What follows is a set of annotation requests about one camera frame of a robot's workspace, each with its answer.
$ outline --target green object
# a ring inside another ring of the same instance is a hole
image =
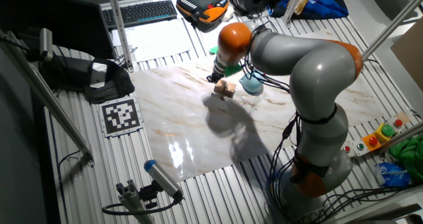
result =
[[[217,54],[218,49],[219,49],[219,46],[215,46],[212,49],[210,49],[210,55]],[[229,77],[233,74],[236,74],[236,73],[240,72],[242,69],[243,68],[239,64],[227,66],[225,68],[225,77]]]
[[[212,49],[210,49],[210,55],[215,55],[217,54],[217,49],[219,49],[219,46],[215,46]]]
[[[414,180],[423,181],[423,134],[389,148]]]
[[[229,77],[235,73],[240,72],[241,70],[243,70],[243,68],[241,66],[237,65],[232,65],[232,66],[228,66],[225,69],[225,77]]]
[[[392,128],[391,125],[385,124],[385,125],[382,126],[382,133],[383,133],[383,135],[391,137],[391,136],[394,135],[395,131]]]

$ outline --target gray robot arm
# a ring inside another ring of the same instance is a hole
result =
[[[263,73],[291,75],[291,97],[302,118],[296,159],[327,167],[326,174],[320,177],[324,188],[317,188],[314,183],[318,177],[304,176],[296,189],[310,198],[335,189],[352,168],[348,156],[340,152],[348,133],[348,119],[335,98],[356,79],[354,56],[335,42],[269,31],[255,37],[250,56],[254,67]]]
[[[251,36],[247,32],[239,22],[222,29],[209,81],[216,83],[224,76],[225,68],[237,65],[246,53],[250,53],[254,68],[267,75],[291,75],[289,88],[302,131],[290,171],[292,178],[296,177],[291,181],[295,182],[289,182],[281,191],[290,196],[285,197],[287,201],[330,192],[352,169],[350,159],[340,150],[348,133],[348,119],[335,98],[361,71],[358,49],[329,40],[294,38],[269,31]]]

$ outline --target wooden cube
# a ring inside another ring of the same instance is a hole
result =
[[[236,84],[226,82],[226,88],[223,92],[223,95],[225,95],[228,98],[233,98],[233,95],[235,94],[236,86],[237,86]]]
[[[223,79],[219,80],[214,86],[214,92],[217,94],[223,94],[226,88],[226,81]]]

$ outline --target keyboard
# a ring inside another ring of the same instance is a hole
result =
[[[137,26],[152,22],[175,19],[177,13],[172,1],[158,1],[142,3],[128,7],[121,7],[120,12],[125,26]],[[103,11],[108,29],[116,29],[116,20],[112,9]]]

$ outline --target marble surface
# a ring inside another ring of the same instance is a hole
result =
[[[226,78],[237,87],[233,99],[222,101],[206,80],[213,59],[131,74],[153,157],[176,181],[275,150],[295,112],[291,96],[279,89],[247,94],[238,82],[242,72]],[[382,116],[361,77],[336,102],[350,126]]]

